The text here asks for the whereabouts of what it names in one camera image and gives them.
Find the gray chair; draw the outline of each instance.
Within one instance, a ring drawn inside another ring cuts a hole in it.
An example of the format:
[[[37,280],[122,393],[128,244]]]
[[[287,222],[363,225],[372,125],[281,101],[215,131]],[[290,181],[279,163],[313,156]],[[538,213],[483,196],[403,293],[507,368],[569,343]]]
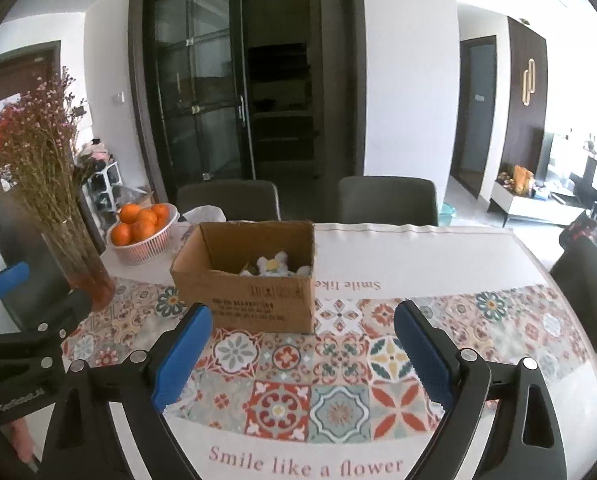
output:
[[[212,180],[178,190],[179,211],[187,212],[201,205],[221,208],[228,220],[280,220],[278,190],[267,180]]]
[[[584,236],[574,240],[550,273],[597,351],[597,247],[594,242]]]
[[[437,226],[436,188],[423,178],[345,177],[339,182],[338,221]]]

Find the orange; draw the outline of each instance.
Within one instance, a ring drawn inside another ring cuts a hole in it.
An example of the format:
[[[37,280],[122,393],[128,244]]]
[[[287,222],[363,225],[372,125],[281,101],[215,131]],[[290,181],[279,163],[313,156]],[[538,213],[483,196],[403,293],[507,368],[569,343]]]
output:
[[[156,213],[152,211],[151,207],[146,207],[138,212],[135,222],[150,222],[151,224],[156,225],[156,222],[158,222],[158,216],[156,216]]]
[[[169,223],[169,220],[167,217],[165,218],[159,218],[158,222],[156,223],[156,232],[162,231],[163,228]]]
[[[132,236],[134,242],[142,242],[153,234],[156,234],[156,225],[152,222],[139,220],[132,224]]]
[[[154,204],[152,205],[152,211],[156,213],[158,219],[161,218],[169,218],[170,217],[170,210],[167,204]]]
[[[140,206],[136,204],[125,204],[118,212],[118,219],[123,224],[133,224],[136,221],[136,215],[140,211]]]
[[[110,234],[112,243],[117,247],[129,245],[132,242],[132,226],[120,223],[112,229]]]

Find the metal screw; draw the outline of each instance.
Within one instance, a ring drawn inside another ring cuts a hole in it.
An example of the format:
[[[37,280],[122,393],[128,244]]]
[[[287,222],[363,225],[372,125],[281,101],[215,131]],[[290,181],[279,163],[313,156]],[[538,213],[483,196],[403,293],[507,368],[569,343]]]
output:
[[[463,348],[460,351],[460,357],[462,357],[465,361],[472,362],[478,359],[478,354],[471,348]]]
[[[147,359],[145,350],[136,350],[130,354],[130,361],[133,363],[142,363],[145,359]]]
[[[536,370],[538,368],[538,363],[531,357],[525,357],[523,359],[523,364],[525,365],[525,368],[528,368],[529,370]]]
[[[74,361],[72,364],[69,365],[69,369],[73,372],[80,372],[83,368],[85,368],[85,361],[83,361],[82,359]]]

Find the blue pad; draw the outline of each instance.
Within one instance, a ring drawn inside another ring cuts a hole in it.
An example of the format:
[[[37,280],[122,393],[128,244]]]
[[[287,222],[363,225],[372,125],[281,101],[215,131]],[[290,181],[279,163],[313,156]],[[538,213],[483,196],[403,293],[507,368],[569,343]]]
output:
[[[212,333],[212,312],[198,308],[156,371],[152,402],[158,413],[178,400]]]
[[[30,276],[30,268],[20,262],[0,272],[0,299],[13,288],[25,282]]]
[[[450,370],[405,302],[396,307],[393,329],[429,398],[449,411],[454,404]]]

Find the gold wall decoration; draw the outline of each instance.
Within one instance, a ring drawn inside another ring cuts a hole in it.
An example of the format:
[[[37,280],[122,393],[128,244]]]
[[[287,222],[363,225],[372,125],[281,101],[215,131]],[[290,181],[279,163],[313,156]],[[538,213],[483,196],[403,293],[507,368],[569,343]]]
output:
[[[536,92],[536,61],[533,58],[529,60],[527,70],[523,72],[523,104],[529,106],[532,94]]]

